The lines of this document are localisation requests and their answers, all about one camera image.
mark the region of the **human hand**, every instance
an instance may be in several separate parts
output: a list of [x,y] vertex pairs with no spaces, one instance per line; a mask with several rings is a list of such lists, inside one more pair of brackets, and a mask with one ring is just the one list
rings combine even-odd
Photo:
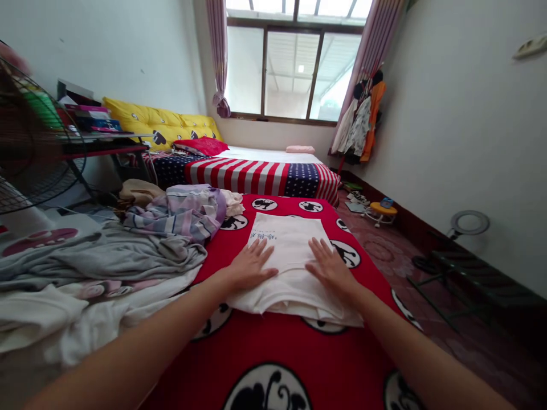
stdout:
[[277,269],[262,269],[274,251],[274,247],[264,250],[266,244],[266,239],[255,240],[250,246],[245,246],[229,266],[219,270],[217,274],[227,281],[230,292],[254,288],[277,275]]
[[353,277],[338,252],[331,251],[323,239],[319,242],[313,238],[308,244],[317,264],[307,263],[306,269],[340,300],[351,301],[356,290],[361,288],[361,284]]

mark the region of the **striped cloth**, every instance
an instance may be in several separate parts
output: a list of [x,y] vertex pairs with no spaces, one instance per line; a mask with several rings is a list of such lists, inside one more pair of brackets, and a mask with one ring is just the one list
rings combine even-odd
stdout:
[[[143,156],[154,175],[148,155]],[[338,205],[340,177],[322,164],[247,161],[159,153],[152,156],[160,186],[208,183],[241,194],[319,198]]]
[[182,236],[189,243],[203,245],[221,227],[226,216],[226,199],[219,189],[207,184],[175,185],[152,200],[146,209],[132,206],[125,214],[124,227],[132,232],[165,237]]

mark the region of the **red blanket with black circles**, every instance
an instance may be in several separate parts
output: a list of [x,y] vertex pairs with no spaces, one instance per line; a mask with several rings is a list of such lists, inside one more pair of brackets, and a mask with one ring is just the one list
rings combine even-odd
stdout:
[[[325,200],[244,195],[207,245],[192,286],[228,265],[247,244],[256,212],[321,219],[356,279],[419,325]],[[421,404],[366,327],[293,315],[247,314],[221,304],[163,374],[142,409],[404,409]]]

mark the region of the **yellow cushion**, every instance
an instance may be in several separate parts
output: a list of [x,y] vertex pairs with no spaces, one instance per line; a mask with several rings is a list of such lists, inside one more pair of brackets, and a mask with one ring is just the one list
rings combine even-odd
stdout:
[[144,105],[103,98],[103,105],[111,111],[111,116],[120,122],[124,131],[136,134],[154,134],[154,137],[143,138],[150,143],[154,151],[170,150],[174,141],[191,139],[192,131],[198,138],[215,137],[222,141],[215,122],[206,116],[183,116],[173,111],[156,109]]
[[212,117],[181,115],[181,118],[182,125],[189,130],[190,134],[195,131],[198,138],[209,137],[224,141]]

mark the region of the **wall switch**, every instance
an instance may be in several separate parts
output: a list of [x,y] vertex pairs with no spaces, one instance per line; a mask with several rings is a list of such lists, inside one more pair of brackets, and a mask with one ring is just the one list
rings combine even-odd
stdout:
[[543,33],[538,37],[528,40],[513,56],[514,59],[519,60],[525,57],[529,57],[534,54],[539,54],[547,50],[547,33]]

